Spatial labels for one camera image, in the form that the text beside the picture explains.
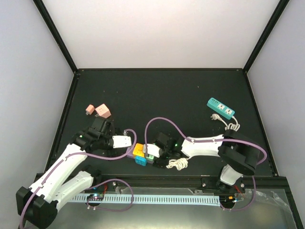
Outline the pink cube socket adapter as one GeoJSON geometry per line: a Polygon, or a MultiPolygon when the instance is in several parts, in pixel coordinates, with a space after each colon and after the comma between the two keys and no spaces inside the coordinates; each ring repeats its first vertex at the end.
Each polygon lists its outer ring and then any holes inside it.
{"type": "Polygon", "coordinates": [[[101,104],[100,106],[95,108],[96,117],[109,118],[111,116],[111,112],[106,104],[101,104]]]}

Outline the teal power strip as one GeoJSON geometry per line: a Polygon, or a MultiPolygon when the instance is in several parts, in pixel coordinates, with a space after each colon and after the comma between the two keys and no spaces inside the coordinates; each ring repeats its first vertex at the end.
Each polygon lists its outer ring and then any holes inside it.
{"type": "Polygon", "coordinates": [[[213,97],[208,100],[207,106],[228,120],[230,120],[235,114],[233,109],[213,97]]]}

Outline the blue cube socket adapter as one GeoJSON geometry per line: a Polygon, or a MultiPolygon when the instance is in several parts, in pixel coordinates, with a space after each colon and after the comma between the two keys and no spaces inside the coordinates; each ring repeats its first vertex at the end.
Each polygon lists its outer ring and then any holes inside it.
{"type": "Polygon", "coordinates": [[[134,159],[135,159],[136,164],[139,164],[141,166],[146,166],[146,164],[147,164],[147,160],[144,157],[136,156],[134,159]]]}

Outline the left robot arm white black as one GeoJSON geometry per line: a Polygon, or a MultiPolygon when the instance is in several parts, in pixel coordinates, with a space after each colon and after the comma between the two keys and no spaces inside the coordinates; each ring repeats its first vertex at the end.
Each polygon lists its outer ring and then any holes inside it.
{"type": "Polygon", "coordinates": [[[105,156],[97,156],[93,152],[113,150],[119,143],[117,136],[113,121],[102,117],[97,117],[91,126],[78,131],[62,155],[38,180],[29,188],[20,187],[16,192],[19,228],[24,228],[28,221],[45,229],[72,197],[88,188],[98,190],[102,186],[102,178],[95,172],[80,171],[71,180],[68,177],[88,157],[105,160],[105,156]]]}

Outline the small pink charger plug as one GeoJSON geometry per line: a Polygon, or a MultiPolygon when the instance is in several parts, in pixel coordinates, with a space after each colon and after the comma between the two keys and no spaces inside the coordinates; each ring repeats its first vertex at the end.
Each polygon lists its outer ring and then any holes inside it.
{"type": "Polygon", "coordinates": [[[95,107],[92,104],[90,104],[88,105],[85,111],[86,111],[86,115],[91,115],[95,111],[95,107]]]}

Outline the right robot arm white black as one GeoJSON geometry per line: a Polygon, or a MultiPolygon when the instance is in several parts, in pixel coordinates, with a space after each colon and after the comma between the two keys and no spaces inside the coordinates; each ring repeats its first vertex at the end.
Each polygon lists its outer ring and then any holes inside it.
{"type": "Polygon", "coordinates": [[[225,165],[218,178],[204,181],[203,185],[223,193],[228,193],[241,177],[255,175],[260,154],[255,142],[234,130],[213,137],[178,140],[159,133],[154,142],[144,145],[143,151],[154,156],[154,167],[178,171],[187,168],[190,159],[203,156],[222,159],[225,165]]]}

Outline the purple power strip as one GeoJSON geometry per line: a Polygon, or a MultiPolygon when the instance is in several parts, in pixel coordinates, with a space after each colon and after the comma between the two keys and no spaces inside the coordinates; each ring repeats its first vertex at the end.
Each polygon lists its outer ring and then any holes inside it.
{"type": "MultiPolygon", "coordinates": [[[[126,149],[126,152],[129,152],[130,149],[131,149],[131,147],[128,147],[128,148],[126,149]]],[[[127,157],[128,157],[128,158],[131,158],[131,159],[134,159],[132,152],[129,152],[129,153],[127,154],[127,157]]],[[[146,160],[147,160],[147,163],[153,164],[153,160],[149,160],[148,158],[146,158],[146,160]]]]}

